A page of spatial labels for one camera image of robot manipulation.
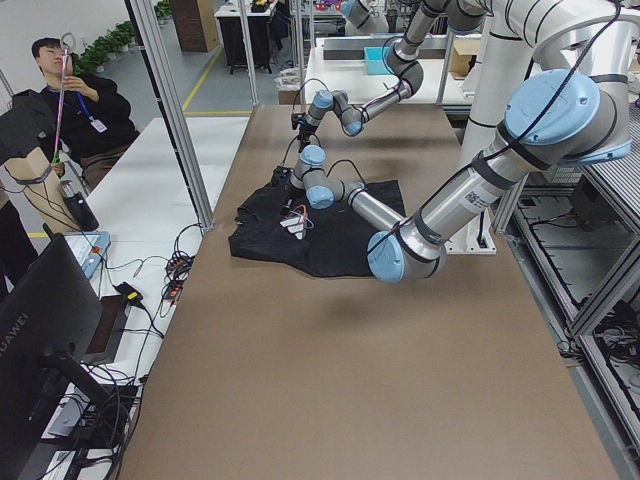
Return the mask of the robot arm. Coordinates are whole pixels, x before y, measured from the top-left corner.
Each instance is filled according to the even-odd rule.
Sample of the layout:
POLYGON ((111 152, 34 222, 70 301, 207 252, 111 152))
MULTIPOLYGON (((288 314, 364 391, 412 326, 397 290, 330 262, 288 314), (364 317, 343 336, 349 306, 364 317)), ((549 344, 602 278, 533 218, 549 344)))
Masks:
POLYGON ((307 102, 305 112, 291 116, 292 128, 298 132, 299 148, 311 144, 310 139, 329 112, 340 121, 343 133, 354 137, 364 130, 367 122, 416 95, 424 81, 419 50, 435 21, 442 16, 451 31, 468 34, 479 27, 485 11, 466 1, 420 1, 405 32, 386 38, 384 44, 374 49, 383 75, 395 83, 360 104, 352 101, 348 90, 323 85, 307 102))
POLYGON ((328 177, 326 154, 307 145, 289 175, 283 203, 305 196, 314 209, 344 201, 377 228, 367 262, 378 279, 429 278, 445 264, 446 242, 534 171, 593 164, 629 154, 627 77, 553 69, 524 81, 508 100, 491 144, 452 175, 410 217, 371 196, 363 183, 328 177))

